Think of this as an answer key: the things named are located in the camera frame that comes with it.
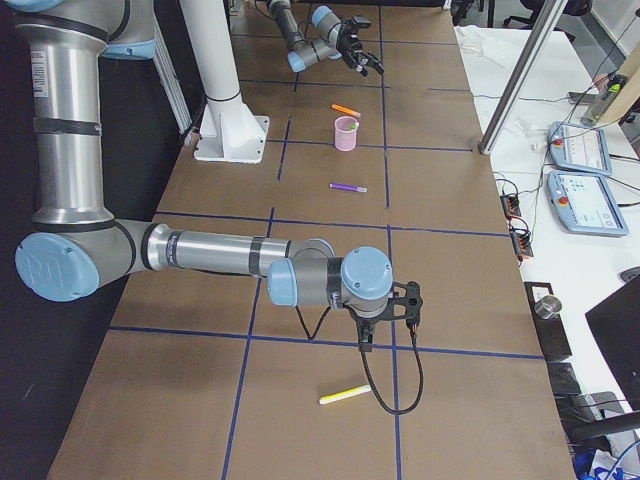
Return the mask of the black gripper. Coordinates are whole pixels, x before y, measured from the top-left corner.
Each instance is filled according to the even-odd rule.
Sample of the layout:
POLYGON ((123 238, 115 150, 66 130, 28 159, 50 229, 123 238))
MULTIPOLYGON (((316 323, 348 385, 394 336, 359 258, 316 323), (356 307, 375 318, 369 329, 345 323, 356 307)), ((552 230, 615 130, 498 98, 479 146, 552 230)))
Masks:
POLYGON ((362 43, 358 38, 359 30, 358 24, 342 24, 337 37, 337 50, 347 66, 355 68, 363 77, 368 75, 367 68, 382 75, 384 66, 381 60, 370 51, 362 52, 362 43))
POLYGON ((374 344, 375 326, 381 321, 386 321, 386 318, 383 314, 372 318, 365 318, 354 308, 349 309, 349 314, 356 324, 357 342, 360 351, 370 353, 372 351, 372 345, 374 344))

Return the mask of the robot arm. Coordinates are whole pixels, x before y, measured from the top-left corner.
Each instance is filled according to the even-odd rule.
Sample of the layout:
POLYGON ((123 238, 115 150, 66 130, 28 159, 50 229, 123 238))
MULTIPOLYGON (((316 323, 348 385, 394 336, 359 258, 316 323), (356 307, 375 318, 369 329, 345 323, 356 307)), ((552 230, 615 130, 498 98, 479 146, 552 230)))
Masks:
POLYGON ((341 18, 328 6, 321 5, 311 18, 319 37, 311 41, 298 27, 290 1, 267 1, 266 4, 286 43, 287 59, 294 73, 302 72, 327 58, 342 59, 351 70, 363 77, 368 75, 369 69, 379 75, 384 73, 381 60, 366 51, 358 37, 361 29, 371 27, 371 21, 366 17, 356 15, 341 18))
MULTIPOLYGON (((174 115, 153 60, 101 58, 104 193, 118 218, 148 220, 178 154, 174 115)), ((61 349, 101 338, 123 281, 86 300, 52 303, 24 286, 14 251, 39 202, 34 99, 26 40, 1 7, 1 352, 61 349)))

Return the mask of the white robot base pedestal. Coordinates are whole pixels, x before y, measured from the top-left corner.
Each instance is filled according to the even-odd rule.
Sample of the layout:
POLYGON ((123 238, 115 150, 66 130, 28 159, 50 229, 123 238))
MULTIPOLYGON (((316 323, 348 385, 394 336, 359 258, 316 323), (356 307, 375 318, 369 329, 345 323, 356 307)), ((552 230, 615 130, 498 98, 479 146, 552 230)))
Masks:
POLYGON ((259 163, 269 118, 253 115, 243 102, 223 2, 185 0, 180 6, 207 102, 195 158, 259 163))

